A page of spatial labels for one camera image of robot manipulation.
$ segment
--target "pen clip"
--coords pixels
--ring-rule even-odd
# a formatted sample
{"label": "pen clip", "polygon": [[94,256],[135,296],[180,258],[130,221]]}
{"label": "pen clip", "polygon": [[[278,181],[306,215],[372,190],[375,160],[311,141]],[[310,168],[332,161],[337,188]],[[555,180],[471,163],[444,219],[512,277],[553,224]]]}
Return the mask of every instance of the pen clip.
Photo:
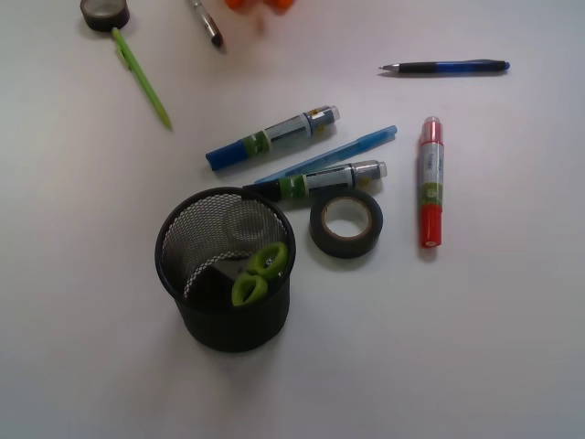
{"label": "pen clip", "polygon": [[130,64],[128,64],[128,61],[126,60],[126,57],[124,56],[124,52],[122,52],[122,49],[120,48],[120,45],[118,43],[116,43],[116,55],[118,55],[118,59],[120,60],[120,62],[124,66],[124,68],[127,70],[131,70]]}

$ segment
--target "ballpoint pen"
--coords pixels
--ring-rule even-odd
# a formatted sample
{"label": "ballpoint pen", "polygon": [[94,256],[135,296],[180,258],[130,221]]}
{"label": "ballpoint pen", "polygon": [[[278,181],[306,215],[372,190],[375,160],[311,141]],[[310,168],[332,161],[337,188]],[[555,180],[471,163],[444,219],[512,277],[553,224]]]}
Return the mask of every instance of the ballpoint pen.
{"label": "ballpoint pen", "polygon": [[369,149],[389,142],[390,140],[394,139],[394,134],[397,132],[398,130],[396,126],[389,126],[383,130],[360,137],[350,144],[339,146],[338,148],[318,155],[317,157],[305,160],[298,165],[287,167],[283,171],[277,172],[276,174],[261,178],[255,183],[264,183],[266,181],[277,180],[279,178],[299,176],[301,174],[323,169],[324,167],[332,165],[333,163],[341,162],[342,160],[346,160],[349,157],[364,153]]}
{"label": "ballpoint pen", "polygon": [[394,73],[466,73],[476,71],[504,71],[510,63],[492,59],[472,59],[470,61],[445,62],[407,62],[380,67]]}
{"label": "ballpoint pen", "polygon": [[156,93],[153,90],[153,86],[150,85],[150,82],[146,78],[146,75],[144,75],[144,72],[140,68],[138,61],[134,57],[134,54],[126,44],[126,41],[122,36],[122,33],[117,27],[112,29],[112,36],[113,39],[116,41],[116,45],[118,46],[118,53],[122,56],[122,59],[126,64],[126,67],[128,67],[128,69],[130,69],[134,73],[136,79],[138,80],[138,82],[140,82],[140,85],[144,89],[146,96],[148,96],[150,102],[153,103],[154,109],[158,113],[158,116],[160,117],[161,121],[163,121],[163,123],[169,130],[172,130],[173,126],[171,125],[171,120],[169,119],[168,114],[166,113],[165,107],[158,99],[158,96],[156,96]]}
{"label": "ballpoint pen", "polygon": [[197,0],[191,0],[191,3],[193,4],[195,11],[199,15],[199,18],[201,18],[203,26],[209,33],[209,36],[211,37],[211,43],[216,48],[221,48],[223,46],[223,37],[221,35],[221,32],[219,32],[218,25],[216,25],[216,22],[213,21],[213,18],[211,18],[211,15],[201,2]]}

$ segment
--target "orange object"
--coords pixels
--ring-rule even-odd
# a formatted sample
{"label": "orange object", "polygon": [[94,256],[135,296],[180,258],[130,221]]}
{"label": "orange object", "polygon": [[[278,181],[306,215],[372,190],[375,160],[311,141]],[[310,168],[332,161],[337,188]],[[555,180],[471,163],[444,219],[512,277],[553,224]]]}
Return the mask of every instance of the orange object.
{"label": "orange object", "polygon": [[244,6],[245,0],[226,0],[226,3],[231,9],[238,9]]}
{"label": "orange object", "polygon": [[[288,9],[294,3],[294,0],[264,0],[268,5],[278,7],[279,9]],[[246,0],[226,0],[231,9],[239,9],[248,3]]]}

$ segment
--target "glue stick cap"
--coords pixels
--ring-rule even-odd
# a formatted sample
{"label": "glue stick cap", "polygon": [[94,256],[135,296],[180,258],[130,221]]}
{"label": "glue stick cap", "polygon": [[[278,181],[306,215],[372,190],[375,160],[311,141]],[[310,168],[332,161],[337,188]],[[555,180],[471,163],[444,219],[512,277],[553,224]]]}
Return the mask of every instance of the glue stick cap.
{"label": "glue stick cap", "polygon": [[249,158],[242,140],[207,153],[205,157],[214,171],[219,171],[219,169],[235,165]]}

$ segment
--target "scissors blade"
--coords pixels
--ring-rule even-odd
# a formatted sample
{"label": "scissors blade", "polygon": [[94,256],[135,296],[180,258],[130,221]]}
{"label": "scissors blade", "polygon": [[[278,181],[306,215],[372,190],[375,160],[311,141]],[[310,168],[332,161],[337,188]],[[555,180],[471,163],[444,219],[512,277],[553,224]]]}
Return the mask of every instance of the scissors blade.
{"label": "scissors blade", "polygon": [[217,261],[213,266],[221,273],[225,274],[232,281],[236,281],[243,273],[246,272],[248,260],[240,261]]}

